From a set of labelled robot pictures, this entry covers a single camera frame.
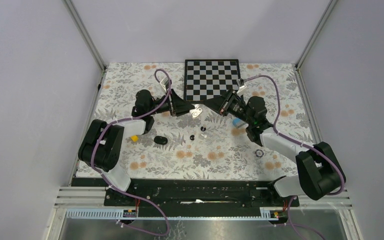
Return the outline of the white earbud charging case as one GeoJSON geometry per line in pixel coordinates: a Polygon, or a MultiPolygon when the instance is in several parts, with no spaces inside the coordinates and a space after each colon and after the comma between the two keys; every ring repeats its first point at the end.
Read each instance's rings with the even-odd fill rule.
{"type": "Polygon", "coordinates": [[[194,104],[194,109],[191,109],[189,113],[191,114],[192,118],[197,118],[202,112],[203,109],[199,104],[194,104]]]}

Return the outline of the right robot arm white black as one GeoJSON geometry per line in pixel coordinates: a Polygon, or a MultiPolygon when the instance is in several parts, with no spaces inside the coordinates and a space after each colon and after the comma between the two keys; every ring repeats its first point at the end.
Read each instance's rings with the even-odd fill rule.
{"type": "Polygon", "coordinates": [[[231,114],[247,124],[246,133],[251,142],[287,157],[296,164],[297,174],[274,181],[267,191],[267,201],[281,205],[289,196],[306,195],[319,200],[326,195],[337,195],[344,190],[346,177],[326,142],[308,145],[279,132],[267,118],[265,100],[252,96],[242,100],[235,91],[211,99],[203,104],[221,116],[231,114]]]}

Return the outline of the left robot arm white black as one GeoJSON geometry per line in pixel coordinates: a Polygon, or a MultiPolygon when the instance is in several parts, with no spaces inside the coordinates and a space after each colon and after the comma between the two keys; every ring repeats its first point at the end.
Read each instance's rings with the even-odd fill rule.
{"type": "Polygon", "coordinates": [[[174,117],[189,114],[195,106],[185,102],[172,89],[164,97],[154,98],[148,90],[135,95],[131,117],[107,123],[94,119],[78,150],[79,160],[93,168],[108,185],[117,190],[116,199],[124,206],[132,204],[135,192],[129,185],[131,178],[119,164],[124,140],[148,133],[154,124],[154,114],[169,112],[174,117]]]}

